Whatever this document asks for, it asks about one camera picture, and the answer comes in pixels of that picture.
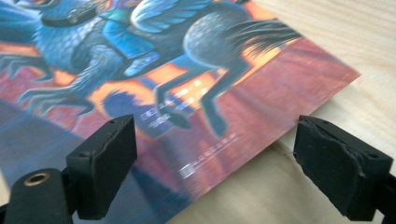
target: blue dragon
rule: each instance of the blue dragon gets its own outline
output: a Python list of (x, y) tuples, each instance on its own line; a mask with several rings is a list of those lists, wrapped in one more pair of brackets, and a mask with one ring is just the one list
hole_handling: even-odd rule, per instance
[(158, 113), (190, 128), (183, 111), (166, 106), (168, 92), (203, 72), (225, 69), (200, 100), (208, 125), (223, 136), (227, 122), (215, 100), (250, 68), (242, 51), (262, 53), (300, 37), (278, 20), (253, 21), (241, 6), (246, 1), (122, 0), (104, 13), (103, 2), (94, 0), (16, 2), (0, 2), (0, 40), (34, 44), (40, 56), (2, 54), (0, 71), (15, 77), (34, 66), (44, 74), (36, 81), (47, 81), (53, 66), (77, 76), (69, 86), (21, 96), (28, 111), (42, 116), (57, 105), (80, 106), (78, 115), (87, 114), (94, 110), (87, 97), (106, 81), (141, 77), (172, 62), (187, 72), (155, 87)]

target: light wood surface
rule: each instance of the light wood surface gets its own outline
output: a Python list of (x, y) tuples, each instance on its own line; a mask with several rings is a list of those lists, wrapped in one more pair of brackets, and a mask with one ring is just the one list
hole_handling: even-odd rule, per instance
[[(314, 116), (396, 158), (396, 1), (255, 2), (361, 73)], [(349, 223), (296, 164), (294, 135), (285, 134), (169, 223)], [(7, 197), (0, 181), (0, 204)], [(380, 221), (377, 213), (374, 223)]]

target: clamp jaw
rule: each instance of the clamp jaw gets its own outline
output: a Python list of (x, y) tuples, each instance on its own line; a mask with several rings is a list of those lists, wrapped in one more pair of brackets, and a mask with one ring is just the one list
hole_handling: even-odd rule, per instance
[(0, 207), (0, 223), (68, 224), (76, 211), (81, 219), (101, 219), (136, 158), (134, 117), (113, 119), (66, 157), (62, 172), (20, 178)]
[(294, 157), (315, 185), (353, 221), (396, 223), (396, 178), (393, 158), (329, 121), (300, 116)]

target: glossy book cover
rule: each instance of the glossy book cover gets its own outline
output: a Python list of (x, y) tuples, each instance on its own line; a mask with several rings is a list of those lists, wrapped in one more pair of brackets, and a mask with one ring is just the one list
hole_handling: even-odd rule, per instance
[(0, 30), (9, 185), (134, 114), (138, 159), (98, 223), (165, 222), (359, 76), (249, 1), (2, 1)]

